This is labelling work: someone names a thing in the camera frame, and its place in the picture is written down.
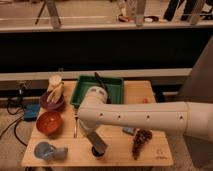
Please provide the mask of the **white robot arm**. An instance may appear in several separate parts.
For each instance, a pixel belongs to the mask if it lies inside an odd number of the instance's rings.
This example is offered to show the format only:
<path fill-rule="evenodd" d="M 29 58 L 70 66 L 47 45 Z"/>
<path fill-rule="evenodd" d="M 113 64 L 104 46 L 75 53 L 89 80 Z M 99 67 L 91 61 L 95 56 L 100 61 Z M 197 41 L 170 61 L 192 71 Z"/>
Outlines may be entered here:
<path fill-rule="evenodd" d="M 106 91 L 88 89 L 78 118 L 94 130 L 97 125 L 116 125 L 176 132 L 213 142 L 213 104 L 168 102 L 148 104 L 107 104 Z"/>

